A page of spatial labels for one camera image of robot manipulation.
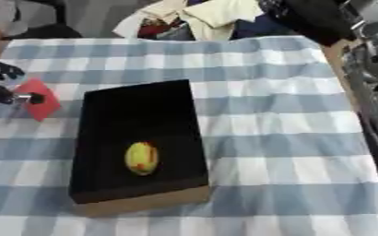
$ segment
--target yellow ball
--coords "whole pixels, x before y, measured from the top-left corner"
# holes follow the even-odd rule
[[[158,162],[158,151],[148,142],[134,143],[126,151],[126,166],[138,175],[151,174],[158,166]]]

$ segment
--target table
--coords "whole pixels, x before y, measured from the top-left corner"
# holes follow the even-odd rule
[[[378,236],[378,175],[357,116],[303,37],[13,41],[1,60],[40,77],[62,109],[39,124],[0,105],[0,235]],[[84,92],[182,78],[210,201],[75,215],[66,187]]]

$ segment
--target fabric pile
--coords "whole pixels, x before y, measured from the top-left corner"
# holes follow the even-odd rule
[[[264,15],[256,0],[162,0],[126,18],[114,29],[125,38],[146,38],[187,24],[197,41],[229,40],[243,22]]]

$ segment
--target robotic arm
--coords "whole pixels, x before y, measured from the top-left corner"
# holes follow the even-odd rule
[[[6,77],[16,79],[23,76],[25,73],[18,67],[7,65],[0,62],[0,80],[4,81]],[[17,101],[28,101],[32,104],[44,102],[44,97],[38,93],[18,94],[8,90],[4,86],[0,86],[0,103],[12,104]]]

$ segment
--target red fabric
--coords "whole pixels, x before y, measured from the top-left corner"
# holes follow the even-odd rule
[[[53,92],[47,88],[38,78],[31,78],[24,84],[14,90],[18,93],[39,93],[44,95],[44,103],[41,104],[25,104],[26,109],[34,119],[41,122],[47,116],[58,110],[61,105]]]

